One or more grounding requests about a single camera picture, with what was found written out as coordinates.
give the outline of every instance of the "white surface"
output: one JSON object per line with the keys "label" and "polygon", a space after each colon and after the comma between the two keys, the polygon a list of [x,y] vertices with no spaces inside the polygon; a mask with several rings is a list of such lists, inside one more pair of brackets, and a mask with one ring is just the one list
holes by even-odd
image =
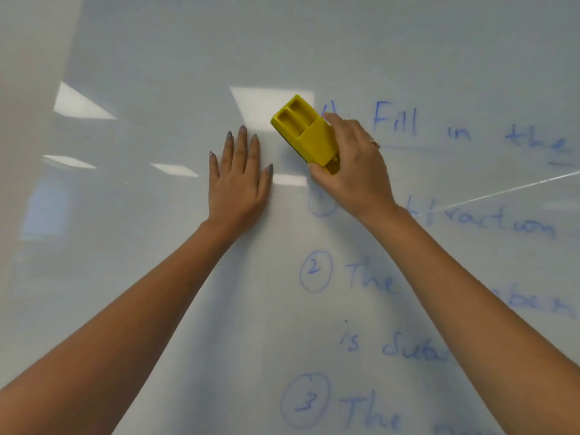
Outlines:
{"label": "white surface", "polygon": [[[578,0],[85,0],[63,82],[117,120],[54,114],[45,154],[96,168],[42,164],[29,208],[56,207],[46,219],[25,218],[0,306],[0,380],[195,230],[207,215],[209,150],[221,151],[228,130],[245,121],[260,136],[264,166],[308,176],[263,124],[298,91],[318,111],[336,109],[371,130],[397,201],[580,361],[579,8]],[[506,138],[512,125],[528,135]],[[296,411],[308,393],[316,399]],[[502,433],[370,235],[311,184],[280,183],[117,433],[297,428]]]}

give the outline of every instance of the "right hand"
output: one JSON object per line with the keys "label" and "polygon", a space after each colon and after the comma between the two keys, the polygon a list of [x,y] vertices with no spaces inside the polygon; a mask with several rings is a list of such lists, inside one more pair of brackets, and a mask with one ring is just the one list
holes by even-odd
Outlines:
{"label": "right hand", "polygon": [[401,212],[395,203],[387,167],[369,133],[358,121],[343,120],[324,113],[334,128],[340,151],[336,175],[315,163],[308,165],[313,180],[363,225],[384,220]]}

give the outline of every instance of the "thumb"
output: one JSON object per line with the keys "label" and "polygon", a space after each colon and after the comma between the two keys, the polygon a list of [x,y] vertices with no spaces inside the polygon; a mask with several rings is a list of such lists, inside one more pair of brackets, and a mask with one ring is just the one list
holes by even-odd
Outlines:
{"label": "thumb", "polygon": [[330,193],[330,188],[332,187],[332,174],[324,169],[317,163],[309,163],[308,169],[310,170],[310,175],[314,182],[319,185],[322,189]]}

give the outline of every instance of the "yellow eraser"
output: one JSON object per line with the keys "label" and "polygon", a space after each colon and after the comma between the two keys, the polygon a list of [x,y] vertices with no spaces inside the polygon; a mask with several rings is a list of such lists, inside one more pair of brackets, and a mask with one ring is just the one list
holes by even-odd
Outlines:
{"label": "yellow eraser", "polygon": [[296,94],[270,121],[308,163],[317,163],[331,174],[340,169],[334,130],[308,102]]}

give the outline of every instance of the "left hand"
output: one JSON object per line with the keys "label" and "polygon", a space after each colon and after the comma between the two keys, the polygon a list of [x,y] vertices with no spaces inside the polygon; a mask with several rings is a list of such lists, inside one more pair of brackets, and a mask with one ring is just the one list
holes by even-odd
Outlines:
{"label": "left hand", "polygon": [[260,141],[253,135],[248,150],[248,130],[241,126],[234,149],[228,133],[223,154],[209,153],[208,222],[225,228],[236,240],[260,218],[270,195],[273,166],[260,172]]}

